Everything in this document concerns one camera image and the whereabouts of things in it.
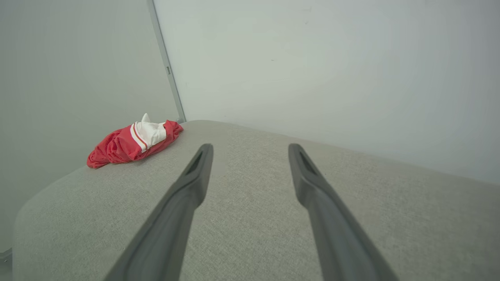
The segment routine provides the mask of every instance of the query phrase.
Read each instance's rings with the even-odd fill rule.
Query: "white wall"
[[[154,2],[187,120],[500,184],[500,1]]]
[[[0,1],[0,93],[0,252],[108,133],[178,117],[146,0]]]

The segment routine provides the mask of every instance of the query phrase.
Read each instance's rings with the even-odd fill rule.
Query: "vertical gray strip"
[[[160,28],[160,23],[158,22],[158,17],[155,9],[154,0],[147,0],[147,5],[149,7],[149,14],[151,15],[151,22],[153,24],[154,33],[156,34],[156,40],[158,41],[159,52],[163,59],[163,65],[165,66],[165,72],[167,73],[168,82],[170,82],[170,87],[172,88],[173,99],[175,101],[175,107],[179,113],[178,123],[184,123],[186,121],[186,116],[184,116],[183,106],[181,104],[181,99],[179,98],[179,92],[177,92],[176,81],[174,79],[174,70],[170,66],[169,56],[167,55],[167,48],[163,41],[162,30]]]

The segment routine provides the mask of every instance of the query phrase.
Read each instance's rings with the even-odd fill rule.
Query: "red and white clothing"
[[[107,135],[88,156],[87,166],[96,169],[108,163],[141,160],[164,150],[182,131],[174,121],[152,123],[146,113],[141,122]]]

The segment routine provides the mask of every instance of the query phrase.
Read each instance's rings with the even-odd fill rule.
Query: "gray mattress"
[[[321,280],[288,144],[301,144],[401,280],[498,280],[500,186],[242,126],[190,121],[147,159],[82,167],[19,212],[14,280],[100,280],[203,143],[181,280]]]

